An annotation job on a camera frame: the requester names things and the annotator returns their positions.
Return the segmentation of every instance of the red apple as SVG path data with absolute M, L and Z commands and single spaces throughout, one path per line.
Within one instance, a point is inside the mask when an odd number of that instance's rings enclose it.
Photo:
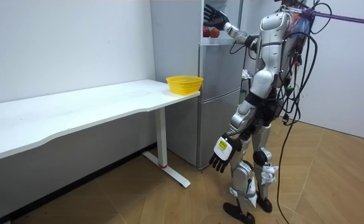
M 211 36 L 211 31 L 209 30 L 209 28 L 207 26 L 202 26 L 202 35 L 204 37 L 210 37 Z

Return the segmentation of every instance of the refrigerator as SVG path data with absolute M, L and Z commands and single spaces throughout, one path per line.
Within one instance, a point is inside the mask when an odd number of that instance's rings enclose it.
M 230 129 L 238 107 L 245 51 L 230 54 L 230 45 L 200 47 L 201 95 L 166 107 L 167 145 L 203 169 L 218 138 Z
M 239 24 L 243 1 L 224 1 L 233 24 Z M 203 78 L 201 95 L 166 107 L 167 147 L 203 169 L 218 138 L 229 130 L 240 95 L 245 51 L 230 54 L 234 40 L 221 31 L 203 37 L 201 1 L 151 1 L 156 80 L 193 75 Z M 235 45 L 233 52 L 239 49 Z

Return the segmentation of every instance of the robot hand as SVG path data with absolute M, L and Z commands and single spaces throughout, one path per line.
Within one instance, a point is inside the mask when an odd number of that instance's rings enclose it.
M 213 149 L 214 153 L 209 160 L 209 164 L 212 165 L 213 168 L 216 168 L 217 171 L 223 173 L 226 166 L 230 163 L 231 158 L 233 158 L 234 153 L 237 150 L 241 150 L 241 148 L 240 141 L 228 138 L 225 133 L 219 138 L 215 145 L 215 148 Z
M 229 18 L 227 16 L 215 9 L 214 7 L 206 4 L 204 8 L 204 25 L 207 27 L 215 27 L 218 30 L 224 30 L 224 26 L 227 22 L 229 22 Z

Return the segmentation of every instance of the yellow basket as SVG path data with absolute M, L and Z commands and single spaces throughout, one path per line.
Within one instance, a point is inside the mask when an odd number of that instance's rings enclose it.
M 188 75 L 167 78 L 170 90 L 180 95 L 195 93 L 200 89 L 202 81 L 203 78 Z

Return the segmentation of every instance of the refrigerator door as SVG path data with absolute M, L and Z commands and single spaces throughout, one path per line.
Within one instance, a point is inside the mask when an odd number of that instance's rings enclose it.
M 210 45 L 200 47 L 200 100 L 205 102 L 231 93 L 241 86 L 245 50 L 230 54 L 231 45 Z
M 230 120 L 236 113 L 240 89 L 223 97 L 198 105 L 198 166 L 203 169 L 213 155 L 219 137 L 230 129 Z

